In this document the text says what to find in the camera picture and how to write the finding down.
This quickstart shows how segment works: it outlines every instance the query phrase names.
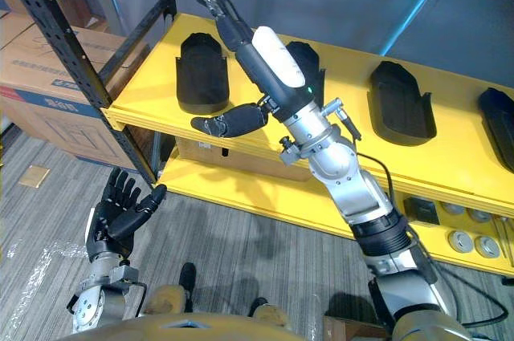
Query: metal shelf frame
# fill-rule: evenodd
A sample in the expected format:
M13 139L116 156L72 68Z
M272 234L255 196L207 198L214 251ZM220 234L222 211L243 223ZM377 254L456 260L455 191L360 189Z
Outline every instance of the metal shelf frame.
M158 0L100 72L96 72L92 66L56 0L22 0L22 2L61 63L66 67L89 103L95 108L96 113L123 148L134 167L149 185L155 184L157 182L156 166L154 165L152 169L126 127L121 131L112 129L100 108L108 108L112 104L112 99L105 90L105 84L161 15L165 19L170 16L173 20L177 13L176 1ZM157 152L158 150L154 149L153 155L157 155Z

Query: yellow shelf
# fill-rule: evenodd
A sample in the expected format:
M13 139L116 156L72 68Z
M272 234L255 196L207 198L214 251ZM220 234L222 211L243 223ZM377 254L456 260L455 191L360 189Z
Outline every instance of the yellow shelf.
M288 181L219 168L184 160L175 150L159 178L159 183L175 193L353 238L350 228L341 218L324 186L315 179L306 182ZM398 193L399 209L403 209L402 200L406 196L407 194ZM503 255L488 259L479 255L476 250L461 254L454 251L448 243L447 237L454 229L468 232L473 240L478 235L496 238L492 223L477 224L468 215L452 216L439 204L437 210L440 225L412 224L435 259L514 276L514 268ZM510 238L514 238L514 232L510 233Z
M190 127L192 115L183 112L177 103L175 58L180 56L181 43L193 32L210 33L220 41L212 21L179 14L116 101L104 110L112 126L121 129L131 124L279 160L279 139L287 135L287 130L273 118L259 131L225 140ZM288 43L294 38L281 36L281 39ZM488 87L498 88L514 98L513 89L395 60L417 78L422 93L432 92L438 129L437 136L425 144L399 146L377 136L369 118L369 76L384 58L308 42L319 54L320 66L327 70L325 101L342 98L363 135L359 150L387 164L397 190L514 217L514 174L496 159L476 105L478 96ZM231 104L255 102L261 96L257 87L250 83L230 52L224 49L223 54L228 56ZM385 174L377 164L367 160L362 164L385 183ZM307 166L305 162L297 165Z

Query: person's shoe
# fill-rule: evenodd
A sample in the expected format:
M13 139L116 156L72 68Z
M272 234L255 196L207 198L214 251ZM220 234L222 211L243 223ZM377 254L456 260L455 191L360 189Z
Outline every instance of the person's shoe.
M250 305L250 312L248 313L248 317L253 317L255 313L255 309L257 309L261 305L267 304L267 299L264 297L258 297L254 299L254 302Z
M191 262L186 262L180 271L180 278L178 284L186 291L186 308L184 312L193 312L193 301L191 297L193 295L194 285L196 283L196 267Z

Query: black cable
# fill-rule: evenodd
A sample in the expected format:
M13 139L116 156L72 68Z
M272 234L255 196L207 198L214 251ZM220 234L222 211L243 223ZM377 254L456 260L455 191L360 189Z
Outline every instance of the black cable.
M365 155L361 152L358 152L357 155L377 162L384 169L385 176L387 177L387 188L389 189L389 199L390 199L391 205L395 206L395 208L396 208L396 204L394 201L393 179L391 178L391 173L389 172L389 169L387 168L387 166L383 162L379 161L377 158L373 158L372 156Z
M357 142L355 140L353 140L353 145L354 145L355 149L357 150ZM395 209L397 209L395 201L394 201L393 180L391 178L391 174L390 174L389 169L387 168L387 166L383 162L381 162L380 160L378 160L377 158L374 158L372 156L365 155L365 154L362 154L360 152L358 152L357 155L377 162L384 169L385 175L387 176L387 185L388 185L389 194L390 194L390 201L391 201L391 204L393 205L393 207ZM416 230L414 230L412 228L412 226L410 226L410 225L407 226L407 230L416 239L416 241L418 241L418 244L420 245L422 251L425 253L425 255L428 258L429 262L439 272L439 275L441 276L442 280L447 285L448 289L450 289L451 295L453 296L453 299L454 299L454 302L455 302L455 315L456 315L457 321L459 321L459 322L461 321L461 318L460 318L460 302L459 302L457 294L455 293L455 289L454 289L453 285L451 285L451 283L448 281L448 279L446 278L444 273L447 273L447 274L451 275L452 277L458 279L461 283L463 283L464 285L468 286L469 288L471 288L476 293L482 295L484 298L486 298L490 302L494 303L496 306L498 306L503 311L503 313L501 315L498 315L498 316L493 317L491 319L483 319L483 320L480 320L480 321L473 321L471 323L461 323L463 325L463 327L466 327L466 328L485 327L487 325L492 325L494 323L499 323L501 321L504 321L508 317L508 310L500 301L498 301L496 298L492 297L490 294L486 293L484 290L480 289L479 287L473 285L471 282L467 281L466 279L460 277L459 275L453 273L452 271L449 271L449 270L441 267L432 258L432 256L430 255L430 253L428 252L426 247L423 245L423 243L421 242L421 240L420 240L420 238L418 236L418 233L416 233Z
M453 271L450 271L448 269L442 268L442 270L451 275L453 278L458 279L461 283L469 287L470 289L474 290L476 293L481 294L485 298L487 298L489 301L494 303L497 307L499 307L503 313L501 315L498 315L496 317L493 317L492 319L482 319L480 321L473 321L472 323L463 323L463 327L485 327L487 325L492 325L493 323L500 323L501 321L505 320L508 317L508 310L504 306L503 303L498 301L496 298L492 297L489 293L485 292L484 290L480 289L479 287L473 285L471 282L467 281L466 279L462 278L460 275L454 273Z
M143 295L141 296L141 301L139 302L139 306L137 307L135 318L139 317L139 312L141 311L141 308L143 307L143 302L145 301L146 297L146 291L148 287L143 282L132 282L133 285L140 286L143 288Z
M437 272L439 273L439 276L443 280L444 284L450 290L451 297L453 298L453 302L455 304L455 319L460 323L461 322L460 301L459 301L459 297L457 296L457 293L455 292L455 288L450 283L450 281L448 281L447 276L443 273L443 268L432 258L432 256L426 249L425 245L423 245L423 242L421 242L421 239L419 238L419 235L416 232L416 230L414 230L414 228L411 225L407 225L407 231L418 242L419 247L421 247L422 252L425 253L425 257L428 259L428 262L430 262L430 264L437 270Z

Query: floor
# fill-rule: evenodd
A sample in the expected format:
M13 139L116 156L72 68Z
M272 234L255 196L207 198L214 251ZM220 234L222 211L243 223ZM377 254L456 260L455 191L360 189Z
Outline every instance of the floor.
M4 153L0 201L0 339L57 339L71 331L65 306L88 270L84 227L109 168L71 158L51 144L19 134ZM50 168L39 189L18 185L30 164ZM148 188L136 177L137 183ZM184 262L198 268L196 311L245 315L257 296L284 308L294 330L322 339L321 317L374 322L369 274L357 244L221 205L168 193L138 231L132 265L150 291L176 283ZM500 276L443 265L497 297L509 309L514 290ZM497 314L459 282L463 319ZM139 295L128 297L127 316ZM512 339L514 317L476 331Z

